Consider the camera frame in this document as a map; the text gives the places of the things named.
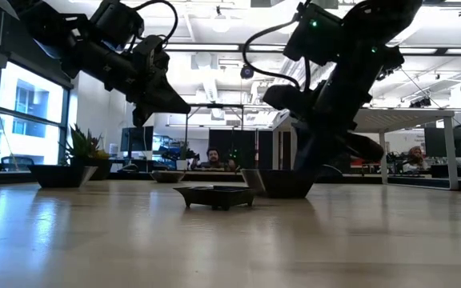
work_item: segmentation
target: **robotic arm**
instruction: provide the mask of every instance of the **robotic arm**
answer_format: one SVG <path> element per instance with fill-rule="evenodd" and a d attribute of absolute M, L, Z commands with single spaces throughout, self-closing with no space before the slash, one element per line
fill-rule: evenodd
<path fill-rule="evenodd" d="M 137 11 L 155 3 L 174 11 L 174 27 L 164 39 L 156 35 L 142 38 L 143 19 Z M 106 90 L 124 93 L 136 106 L 135 126 L 143 126 L 154 112 L 190 112 L 166 80 L 170 58 L 163 46 L 178 22 L 169 2 L 151 0 L 130 8 L 119 0 L 103 0 L 90 19 L 85 14 L 61 14 L 42 0 L 9 0 L 9 4 L 36 43 L 60 61 L 68 77 L 75 78 L 82 70 L 103 82 Z M 0 6 L 9 10 L 6 3 Z M 136 38 L 142 41 L 133 48 Z M 124 50 L 131 39 L 130 48 Z"/>
<path fill-rule="evenodd" d="M 326 81 L 310 90 L 310 72 L 306 73 L 306 87 L 300 91 L 298 83 L 285 75 L 295 86 L 270 87 L 263 100 L 278 110 L 288 109 L 299 121 L 293 126 L 298 136 L 295 171 L 315 173 L 323 164 L 344 150 L 366 160 L 378 161 L 384 152 L 369 138 L 352 134 L 357 126 L 354 118 L 364 103 L 371 101 L 369 90 L 398 69 L 404 59 L 399 48 L 386 44 L 407 28 L 423 0 L 365 0 L 354 6 L 343 18 L 338 18 L 320 6 L 307 1 L 300 3 L 293 21 L 272 27 L 252 36 L 243 50 L 247 61 L 247 47 L 256 38 L 293 22 L 298 27 L 287 43 L 283 54 L 291 60 L 305 58 L 323 66 L 336 66 Z"/>

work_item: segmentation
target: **white ceiling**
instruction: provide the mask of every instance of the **white ceiling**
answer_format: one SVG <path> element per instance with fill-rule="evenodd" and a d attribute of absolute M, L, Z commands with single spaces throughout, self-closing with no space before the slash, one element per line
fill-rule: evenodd
<path fill-rule="evenodd" d="M 96 0 L 46 0 L 55 9 L 65 13 L 84 13 L 89 17 L 97 9 L 100 1 Z M 142 1 L 126 2 L 136 6 Z M 252 34 L 282 22 L 291 20 L 299 1 L 285 0 L 271 8 L 250 8 L 250 0 L 232 0 L 220 2 L 204 1 L 174 1 L 172 2 L 179 15 L 178 29 L 170 40 L 174 42 L 197 43 L 244 43 Z M 229 20 L 213 19 L 215 7 L 222 7 L 222 14 Z M 334 10 L 335 14 L 343 15 L 346 9 Z M 418 13 L 409 29 L 401 33 L 395 40 L 403 46 L 437 46 L 461 47 L 461 8 L 424 7 Z M 149 6 L 140 11 L 144 17 L 145 34 L 167 34 L 173 23 L 171 11 L 161 4 Z M 226 33 L 213 30 L 214 26 L 229 25 Z M 285 44 L 289 34 L 274 32 L 258 39 L 258 43 Z M 168 78 L 172 86 L 182 95 L 195 94 L 202 89 L 204 73 L 192 70 L 192 53 L 170 53 L 170 70 Z M 217 58 L 241 59 L 241 54 L 217 54 Z M 251 61 L 266 70 L 279 72 L 287 62 L 281 54 L 250 54 Z M 418 83 L 420 88 L 449 86 L 445 81 L 461 75 L 461 58 L 456 57 L 406 57 L 403 69 Z M 239 68 L 215 71 L 218 90 L 243 90 L 250 92 L 252 82 L 243 81 L 239 77 Z M 264 78 L 255 75 L 255 80 Z M 375 98 L 403 98 L 417 92 L 415 86 L 403 72 L 396 72 L 389 78 L 377 82 L 371 93 Z M 448 94 L 446 89 L 438 94 Z"/>

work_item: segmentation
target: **ceiling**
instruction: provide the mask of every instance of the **ceiling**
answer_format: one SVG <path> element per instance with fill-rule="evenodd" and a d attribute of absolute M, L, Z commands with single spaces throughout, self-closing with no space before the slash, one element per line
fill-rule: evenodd
<path fill-rule="evenodd" d="M 179 15 L 178 29 L 170 43 L 244 43 L 252 34 L 267 27 L 291 20 L 299 1 L 284 0 L 270 8 L 251 8 L 254 0 L 202 0 L 172 1 Z M 84 13 L 89 17 L 97 9 L 97 0 L 47 0 L 55 9 L 65 13 Z M 123 1 L 136 6 L 142 1 Z M 216 6 L 221 6 L 222 17 L 216 16 Z M 343 16 L 351 6 L 340 6 L 331 10 Z M 461 47 L 461 7 L 423 7 L 412 25 L 403 31 L 393 43 L 411 47 Z M 157 4 L 141 10 L 145 21 L 145 34 L 168 34 L 173 23 L 172 12 L 167 6 Z M 217 32 L 215 27 L 228 29 Z M 290 29 L 268 34 L 257 40 L 264 44 L 286 44 Z M 196 95 L 198 90 L 207 89 L 208 78 L 218 91 L 242 91 L 252 93 L 254 82 L 270 81 L 256 74 L 251 80 L 239 77 L 242 63 L 237 66 L 219 66 L 220 59 L 240 61 L 240 53 L 212 53 L 217 65 L 209 74 L 193 63 L 195 52 L 170 52 L 168 78 L 181 95 Z M 264 70 L 303 75 L 303 65 L 286 60 L 281 54 L 250 54 L 251 62 Z M 375 83 L 371 94 L 377 100 L 409 98 L 419 88 L 431 88 L 438 98 L 449 95 L 449 88 L 461 81 L 461 57 L 409 56 L 405 57 L 402 71 L 381 82 Z M 312 84 L 322 79 L 312 78 Z"/>

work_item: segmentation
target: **window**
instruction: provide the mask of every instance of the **window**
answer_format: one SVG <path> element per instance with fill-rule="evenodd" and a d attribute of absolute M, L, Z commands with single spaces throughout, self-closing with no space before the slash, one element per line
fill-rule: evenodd
<path fill-rule="evenodd" d="M 57 164 L 59 132 L 57 126 L 3 114 L 0 121 L 0 161 L 9 157 L 11 152 L 16 157 L 29 158 L 35 164 Z"/>
<path fill-rule="evenodd" d="M 0 107 L 60 123 L 62 104 L 60 85 L 12 63 L 2 71 Z M 16 134 L 44 137 L 45 131 L 35 130 L 29 122 L 15 122 L 12 126 Z"/>

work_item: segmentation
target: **table surface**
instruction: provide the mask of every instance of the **table surface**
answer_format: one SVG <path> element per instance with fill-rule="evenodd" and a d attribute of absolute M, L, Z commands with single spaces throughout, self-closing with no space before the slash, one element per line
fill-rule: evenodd
<path fill-rule="evenodd" d="M 461 193 L 314 185 L 225 212 L 171 189 L 208 184 L 0 186 L 0 287 L 461 287 Z"/>

